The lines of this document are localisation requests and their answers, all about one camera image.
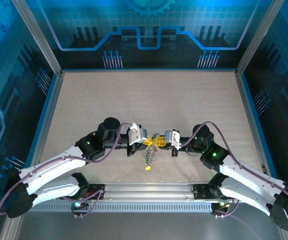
enclosure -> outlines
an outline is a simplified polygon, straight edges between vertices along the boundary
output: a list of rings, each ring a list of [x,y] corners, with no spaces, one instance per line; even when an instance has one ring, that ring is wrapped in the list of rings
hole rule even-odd
[[[108,117],[149,136],[212,121],[240,159],[288,184],[288,0],[0,0],[0,200],[10,169]],[[216,172],[186,153],[158,150],[147,171],[145,151],[120,149],[70,171],[105,184],[94,213],[74,219],[70,203],[47,201],[0,216],[0,240],[288,239],[243,203],[240,221],[209,214],[219,199],[191,186]]]

yellow plastic piece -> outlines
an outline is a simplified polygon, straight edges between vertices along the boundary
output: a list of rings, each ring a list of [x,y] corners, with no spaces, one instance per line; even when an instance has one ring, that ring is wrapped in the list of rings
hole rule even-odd
[[[156,147],[164,147],[167,145],[165,142],[165,137],[164,136],[158,136],[154,140],[152,140],[151,137],[148,137],[146,141],[143,141],[143,145],[147,145],[147,147],[151,146],[154,144]]]

beige tabletop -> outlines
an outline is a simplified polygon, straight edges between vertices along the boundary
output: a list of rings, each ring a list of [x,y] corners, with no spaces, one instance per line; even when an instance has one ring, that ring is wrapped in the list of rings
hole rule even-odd
[[[197,70],[127,70],[67,72],[60,91],[42,162],[95,131],[105,118],[137,123],[148,135],[176,129],[191,136],[196,124],[213,121],[222,130],[232,151],[261,170],[233,72]],[[212,126],[215,141],[224,146]],[[152,169],[145,170],[145,151],[127,157],[116,150],[100,164],[82,172],[91,182],[207,182],[215,171],[198,156],[160,150]]]

gear graphic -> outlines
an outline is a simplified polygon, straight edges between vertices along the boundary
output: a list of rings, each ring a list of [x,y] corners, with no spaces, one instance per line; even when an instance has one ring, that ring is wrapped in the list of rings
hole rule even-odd
[[[157,14],[164,14],[164,11],[169,10],[170,5],[174,3],[175,0],[125,0],[128,9],[133,10],[134,14],[148,18],[152,15],[157,17]]]
[[[11,0],[0,0],[0,22],[6,24],[13,15]]]

glass panel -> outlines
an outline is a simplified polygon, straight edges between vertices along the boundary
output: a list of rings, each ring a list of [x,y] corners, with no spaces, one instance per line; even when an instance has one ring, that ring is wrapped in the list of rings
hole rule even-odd
[[[27,161],[53,75],[12,2],[0,0],[0,200],[9,169]]]
[[[244,74],[277,176],[288,183],[288,0]]]
[[[64,69],[235,68],[270,0],[30,0]]]

